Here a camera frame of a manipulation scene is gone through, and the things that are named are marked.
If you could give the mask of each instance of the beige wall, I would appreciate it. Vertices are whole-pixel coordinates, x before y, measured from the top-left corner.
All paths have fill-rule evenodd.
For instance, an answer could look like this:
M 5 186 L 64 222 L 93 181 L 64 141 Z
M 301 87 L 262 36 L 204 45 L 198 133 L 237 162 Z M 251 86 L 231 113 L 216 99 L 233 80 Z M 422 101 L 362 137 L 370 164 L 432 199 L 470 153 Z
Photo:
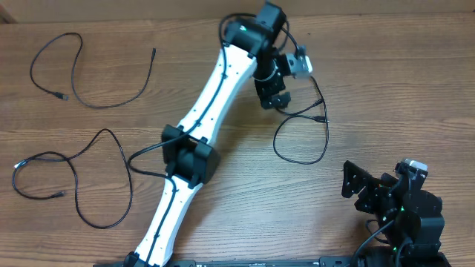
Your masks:
M 471 12 L 475 0 L 274 0 L 289 16 Z M 220 18 L 256 13 L 263 0 L 0 0 L 17 22 Z

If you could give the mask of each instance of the wall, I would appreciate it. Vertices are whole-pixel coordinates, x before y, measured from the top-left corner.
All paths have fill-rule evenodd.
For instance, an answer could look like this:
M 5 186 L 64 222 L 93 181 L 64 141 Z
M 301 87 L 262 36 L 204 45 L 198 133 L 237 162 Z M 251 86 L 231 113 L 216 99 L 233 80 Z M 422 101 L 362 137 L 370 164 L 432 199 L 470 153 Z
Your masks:
M 475 0 L 275 0 L 288 16 L 358 13 L 471 12 Z M 221 18 L 256 13 L 255 0 L 0 0 L 11 20 L 93 22 L 126 19 Z

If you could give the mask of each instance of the wooden surface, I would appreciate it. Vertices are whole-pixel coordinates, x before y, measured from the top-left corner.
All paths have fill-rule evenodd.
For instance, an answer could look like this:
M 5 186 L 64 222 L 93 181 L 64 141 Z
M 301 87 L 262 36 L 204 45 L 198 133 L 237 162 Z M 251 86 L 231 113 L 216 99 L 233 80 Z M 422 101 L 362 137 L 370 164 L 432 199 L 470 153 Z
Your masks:
M 424 189 L 442 197 L 442 251 L 452 266 L 475 260 L 475 14 L 318 16 L 291 18 L 307 46 L 328 103 L 330 145 L 324 159 L 303 166 L 272 151 L 284 118 L 263 111 L 248 82 L 237 96 L 217 142 L 223 161 L 196 196 L 178 234 L 175 256 L 195 260 L 296 259 L 351 254 L 367 238 L 357 212 L 341 197 L 349 159 L 375 176 L 410 156 L 429 165 Z M 134 202 L 116 228 L 96 230 L 78 218 L 73 176 L 66 164 L 33 163 L 18 186 L 30 194 L 67 196 L 26 200 L 10 184 L 13 165 L 43 151 L 67 155 L 101 128 L 118 136 L 126 155 L 158 142 L 176 125 L 205 85 L 218 53 L 216 20 L 3 24 L 0 26 L 0 265 L 90 266 L 123 259 L 143 238 L 160 201 L 163 181 L 133 174 Z M 36 89 L 28 69 L 36 52 L 67 31 L 81 33 L 77 89 L 105 105 L 145 93 L 132 103 L 91 110 L 73 97 L 70 73 L 78 40 L 52 44 L 34 69 L 36 81 L 70 94 L 61 101 Z M 290 110 L 315 100 L 307 81 L 287 79 Z M 281 153 L 315 158 L 324 129 L 305 120 L 286 126 Z M 73 161 L 79 204 L 98 224 L 112 223 L 128 202 L 119 151 L 104 135 Z M 161 151 L 138 166 L 163 171 Z
M 474 0 L 274 0 L 288 16 L 472 12 Z M 220 19 L 256 13 L 264 0 L 0 0 L 18 23 Z

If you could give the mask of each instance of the wooden table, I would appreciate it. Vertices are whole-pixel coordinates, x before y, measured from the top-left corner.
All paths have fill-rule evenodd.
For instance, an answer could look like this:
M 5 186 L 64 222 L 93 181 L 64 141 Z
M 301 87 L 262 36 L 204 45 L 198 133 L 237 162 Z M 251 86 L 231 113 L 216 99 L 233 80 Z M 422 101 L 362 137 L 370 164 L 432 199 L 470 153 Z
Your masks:
M 291 32 L 308 48 L 327 100 L 330 146 L 315 165 L 284 162 L 272 136 L 284 117 L 261 109 L 252 82 L 237 96 L 217 142 L 223 157 L 196 196 L 175 243 L 175 257 L 194 260 L 297 259 L 352 254 L 367 238 L 356 198 L 341 196 L 349 159 L 375 176 L 404 156 L 429 165 L 424 189 L 444 201 L 442 248 L 453 266 L 475 260 L 475 13 L 291 18 Z M 40 85 L 70 95 L 61 101 L 31 83 L 36 52 L 53 37 L 81 33 L 79 94 L 94 104 L 145 93 L 120 108 L 93 110 L 72 97 L 75 37 L 39 58 Z M 0 265 L 91 266 L 123 259 L 143 238 L 163 181 L 133 174 L 134 202 L 115 228 L 96 230 L 76 214 L 73 176 L 65 163 L 32 163 L 18 176 L 30 194 L 65 190 L 64 198 L 34 201 L 11 187 L 15 165 L 43 151 L 73 155 L 101 128 L 113 130 L 125 154 L 160 140 L 206 83 L 218 53 L 216 20 L 6 24 L 0 26 Z M 307 81 L 286 80 L 290 110 L 315 101 Z M 281 153 L 312 159 L 324 129 L 290 122 L 278 137 Z M 127 176 L 109 136 L 73 161 L 79 204 L 97 223 L 116 221 L 128 203 Z M 163 171 L 161 151 L 137 166 Z

